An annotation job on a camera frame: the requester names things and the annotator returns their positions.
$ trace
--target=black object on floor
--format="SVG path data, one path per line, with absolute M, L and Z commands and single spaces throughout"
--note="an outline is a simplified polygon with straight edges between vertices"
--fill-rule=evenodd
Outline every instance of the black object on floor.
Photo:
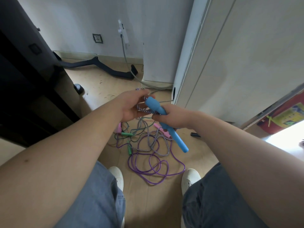
M 62 61 L 61 57 L 59 57 L 55 52 L 53 53 L 55 54 L 56 58 L 58 59 L 58 61 L 60 61 L 60 64 L 64 68 L 76 68 L 81 66 L 96 65 L 97 67 L 99 67 L 100 69 L 102 69 L 103 71 L 107 72 L 112 76 L 134 79 L 134 76 L 131 74 L 131 72 L 121 72 L 121 71 L 113 70 L 110 67 L 106 66 L 104 63 L 100 62 L 97 56 L 93 57 L 91 60 L 70 63 L 70 62 Z M 134 65 L 131 65 L 131 71 L 134 73 L 134 75 L 138 74 L 138 71 Z
M 190 135 L 191 135 L 192 137 L 199 137 L 199 138 L 201 137 L 198 133 L 193 133 L 193 132 L 192 132 Z
M 84 88 L 79 84 L 74 84 L 74 89 L 79 95 L 81 95 L 85 91 Z

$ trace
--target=hand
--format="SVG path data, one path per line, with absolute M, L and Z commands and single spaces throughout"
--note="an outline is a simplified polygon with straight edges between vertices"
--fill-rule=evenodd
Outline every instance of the hand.
M 143 117 L 145 115 L 148 115 L 145 112 L 138 111 L 136 108 L 136 104 L 142 109 L 147 108 L 143 100 L 143 96 L 148 97 L 149 95 L 148 89 L 141 89 L 141 90 L 131 90 L 126 91 L 118 95 L 113 101 L 118 102 L 120 106 L 122 107 L 122 113 L 123 117 L 121 122 L 128 122 L 135 118 Z
M 180 108 L 173 104 L 162 105 L 167 115 L 153 115 L 152 119 L 163 122 L 173 128 L 191 129 L 192 111 Z

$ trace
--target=handle grip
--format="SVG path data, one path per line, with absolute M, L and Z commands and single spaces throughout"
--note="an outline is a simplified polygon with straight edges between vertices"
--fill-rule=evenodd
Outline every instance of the handle grip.
M 153 97 L 148 97 L 147 100 L 145 101 L 146 106 L 149 107 L 153 111 L 159 112 L 161 115 L 167 115 L 166 111 L 164 108 L 161 107 L 160 103 L 155 100 Z M 171 127 L 168 126 L 165 123 L 160 123 L 163 129 L 168 130 L 169 134 L 171 137 L 176 141 L 177 145 L 181 148 L 181 150 L 184 153 L 187 153 L 189 151 L 188 147 L 186 144 L 183 142 L 183 140 L 180 138 L 180 136 L 177 134 L 177 132 Z

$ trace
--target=jump rope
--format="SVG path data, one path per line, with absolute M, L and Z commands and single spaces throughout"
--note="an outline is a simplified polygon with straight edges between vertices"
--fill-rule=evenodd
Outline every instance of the jump rope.
M 149 113 L 149 114 L 157 114 L 157 112 L 154 112 L 152 110 L 146 110 L 146 109 L 142 109 L 140 108 L 138 105 L 136 105 L 137 107 L 137 110 L 139 111 L 142 111 L 142 112 L 145 112 L 145 113 Z M 149 131 L 149 128 L 151 126 L 153 126 L 154 122 L 152 122 L 151 125 L 148 125 L 148 122 L 144 119 L 149 119 L 147 120 L 148 122 L 149 121 L 152 121 L 150 120 L 151 118 L 147 118 L 147 117 L 141 117 L 139 118 L 138 120 L 138 123 L 137 123 L 137 128 L 136 129 L 132 129 L 130 130 L 130 133 L 132 134 L 132 136 L 130 137 L 125 137 L 125 136 L 122 136 L 122 135 L 119 135 L 119 134 L 115 134 L 114 135 L 114 138 L 116 139 L 116 148 L 121 148 L 123 146 L 128 146 L 128 149 L 130 150 L 130 153 L 129 153 L 129 158 L 128 158 L 128 166 L 129 168 L 135 172 L 136 174 L 138 174 L 143 180 L 145 180 L 148 184 L 151 184 L 151 185 L 158 185 L 160 183 L 162 183 L 165 178 L 167 176 L 174 176 L 174 175 L 178 175 L 178 174 L 181 174 L 185 171 L 185 164 L 182 163 L 181 161 L 179 161 L 173 154 L 172 152 L 172 142 L 173 142 L 173 139 L 172 138 L 167 138 L 163 133 L 160 132 L 160 128 L 157 128 L 156 130 L 153 130 L 153 131 Z M 128 130 L 129 128 L 129 124 L 127 122 L 125 122 L 127 124 L 127 128 L 122 130 L 122 132 L 125 132 Z M 133 140 L 133 138 L 135 136 L 139 136 L 137 140 Z M 128 138 L 128 142 L 127 143 L 124 143 L 122 145 L 119 145 L 119 140 L 124 140 Z M 150 149 L 140 149 L 139 146 L 140 146 L 140 143 L 141 141 L 144 139 L 144 138 L 147 138 L 147 141 L 148 141 L 148 147 Z M 166 143 L 166 146 L 167 146 L 167 153 L 166 154 L 161 154 L 159 152 L 160 150 L 160 144 L 159 144 L 159 141 L 158 139 L 159 138 L 163 138 L 165 140 L 165 143 Z M 131 142 L 138 142 L 137 143 L 137 147 L 133 147 Z M 168 161 L 166 160 L 161 160 L 162 157 L 166 157 L 168 156 L 169 154 L 172 154 L 173 158 L 179 162 L 181 165 L 184 166 L 184 169 L 181 171 L 181 172 L 178 172 L 178 173 L 173 173 L 173 174 L 169 174 L 169 163 Z M 141 170 L 137 167 L 137 159 L 139 157 L 139 155 L 149 155 L 149 165 L 150 165 L 150 169 L 147 170 L 147 171 L 144 171 L 144 170 Z M 156 158 L 157 160 L 157 164 L 156 165 L 152 165 L 151 164 L 151 158 L 154 157 Z M 160 170 L 162 168 L 162 166 L 165 166 L 165 174 L 161 174 L 160 173 Z M 158 182 L 152 182 L 150 180 L 148 180 L 146 178 L 146 176 L 151 176 L 151 175 L 155 175 L 155 176 L 160 176 L 162 177 L 162 179 Z

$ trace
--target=wooden floor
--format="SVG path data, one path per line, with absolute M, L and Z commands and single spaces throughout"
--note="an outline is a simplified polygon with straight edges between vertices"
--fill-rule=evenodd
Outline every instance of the wooden floor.
M 106 63 L 114 70 L 128 71 L 126 64 L 117 62 Z M 135 65 L 139 71 L 138 77 L 142 78 L 142 65 Z M 127 90 L 141 87 L 136 80 L 115 78 L 95 66 L 80 67 L 66 72 L 74 83 L 81 84 L 85 93 L 82 96 L 82 114 L 86 115 L 91 110 L 115 98 Z M 171 91 L 159 91 L 156 99 L 165 101 L 171 99 Z M 129 123 L 130 129 L 136 128 L 137 120 Z M 188 153 L 183 153 L 176 143 L 173 144 L 174 155 L 182 161 L 186 168 L 196 169 L 203 177 L 218 161 L 208 146 L 198 138 L 190 136 L 191 130 L 180 129 L 177 133 L 189 148 Z M 112 137 L 110 144 L 115 143 Z M 165 142 L 160 142 L 160 153 L 166 153 Z M 142 141 L 141 147 L 147 147 L 147 141 Z M 132 172 L 128 165 L 128 151 L 124 146 L 121 149 L 106 146 L 102 151 L 99 161 L 107 168 L 118 166 L 124 177 L 124 195 L 126 197 L 125 227 L 180 227 L 181 218 L 181 175 L 170 176 L 159 185 L 150 186 L 141 177 Z M 163 158 L 169 162 L 169 173 L 180 172 L 183 166 L 170 155 Z M 148 169 L 147 157 L 140 157 L 138 167 Z M 159 181 L 159 177 L 150 176 L 150 181 Z

